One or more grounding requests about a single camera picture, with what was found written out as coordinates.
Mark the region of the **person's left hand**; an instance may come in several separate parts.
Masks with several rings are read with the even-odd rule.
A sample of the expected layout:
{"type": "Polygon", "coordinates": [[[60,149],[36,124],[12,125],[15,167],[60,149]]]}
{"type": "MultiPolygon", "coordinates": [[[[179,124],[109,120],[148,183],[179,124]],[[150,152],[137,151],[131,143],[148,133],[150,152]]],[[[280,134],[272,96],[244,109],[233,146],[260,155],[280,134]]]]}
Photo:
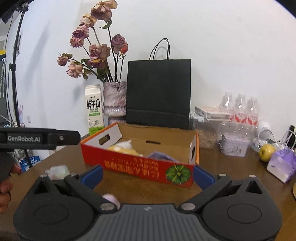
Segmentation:
{"type": "Polygon", "coordinates": [[[1,194],[0,194],[0,214],[4,214],[8,210],[8,205],[11,201],[11,190],[14,187],[14,181],[11,174],[22,174],[22,169],[19,164],[14,164],[12,167],[10,174],[6,180],[1,182],[1,194]]]}

